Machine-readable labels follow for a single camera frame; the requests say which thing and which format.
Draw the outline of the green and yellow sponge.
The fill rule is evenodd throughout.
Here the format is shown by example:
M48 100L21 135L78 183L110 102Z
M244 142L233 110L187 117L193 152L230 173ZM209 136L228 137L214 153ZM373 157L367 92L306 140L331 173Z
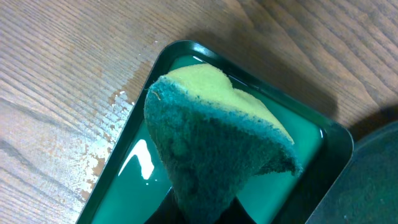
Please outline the green and yellow sponge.
M294 140L257 98L207 64L148 89L144 119L189 223L214 223L254 175L302 173Z

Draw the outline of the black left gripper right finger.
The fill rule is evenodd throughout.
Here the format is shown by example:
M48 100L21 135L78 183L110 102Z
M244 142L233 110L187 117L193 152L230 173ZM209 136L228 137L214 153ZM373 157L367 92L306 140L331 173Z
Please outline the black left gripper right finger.
M256 224L248 215L237 197L233 199L228 209L228 223L230 224Z

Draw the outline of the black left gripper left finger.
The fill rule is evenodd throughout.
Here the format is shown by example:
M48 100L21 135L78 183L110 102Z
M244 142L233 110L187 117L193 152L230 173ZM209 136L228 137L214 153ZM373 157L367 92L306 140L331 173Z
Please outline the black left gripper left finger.
M174 188L171 187L158 209L145 221L144 224L178 224L180 210L175 198Z

